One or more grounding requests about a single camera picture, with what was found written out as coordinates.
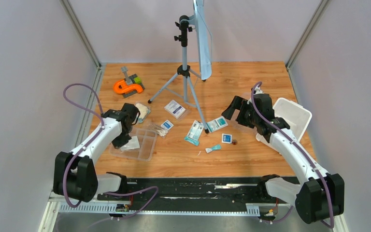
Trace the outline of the white gauze pad packet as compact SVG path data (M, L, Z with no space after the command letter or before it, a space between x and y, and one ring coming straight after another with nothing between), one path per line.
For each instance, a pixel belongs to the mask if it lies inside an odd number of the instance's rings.
M121 151L129 151L135 150L140 148L140 142L137 136L132 136L132 138L128 141L127 144L123 145L120 150Z

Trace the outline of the clear compartment tray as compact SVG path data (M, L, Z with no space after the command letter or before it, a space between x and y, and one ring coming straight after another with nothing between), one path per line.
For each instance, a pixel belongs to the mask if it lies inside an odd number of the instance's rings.
M134 128L130 133L130 136L137 136L140 142L140 148L129 151L121 151L116 149L113 145L109 146L109 152L111 155L120 158L134 159L139 161L149 161L154 152L155 143L157 140L157 134L148 129Z

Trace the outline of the cotton swab bag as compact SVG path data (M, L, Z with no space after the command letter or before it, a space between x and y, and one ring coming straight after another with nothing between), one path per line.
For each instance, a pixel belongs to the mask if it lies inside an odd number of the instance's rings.
M149 130L154 131L157 135L159 135L162 138L165 138L166 135L168 134L168 130L154 123L149 124L147 128Z

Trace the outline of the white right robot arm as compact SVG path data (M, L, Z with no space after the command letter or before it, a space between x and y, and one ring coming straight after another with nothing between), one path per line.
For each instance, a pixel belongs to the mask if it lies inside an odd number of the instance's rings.
M235 96L221 115L231 119L236 110L236 122L256 129L284 157L298 179L298 184L293 184L275 174L264 176L256 189L261 201L278 198L295 207L307 224L333 220L344 213L344 179L330 174L309 155L288 122L275 114L269 94L255 91L250 100Z

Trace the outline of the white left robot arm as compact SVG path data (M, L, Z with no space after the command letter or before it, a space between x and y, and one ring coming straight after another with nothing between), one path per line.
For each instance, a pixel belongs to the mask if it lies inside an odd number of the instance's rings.
M130 139L132 127L141 115L139 109L125 103L121 110L109 109L100 115L100 124L70 152L60 152L55 159L53 192L71 199L89 202L99 194L111 193L122 200L128 195L126 176L114 172L98 175L95 164L109 145L121 148Z

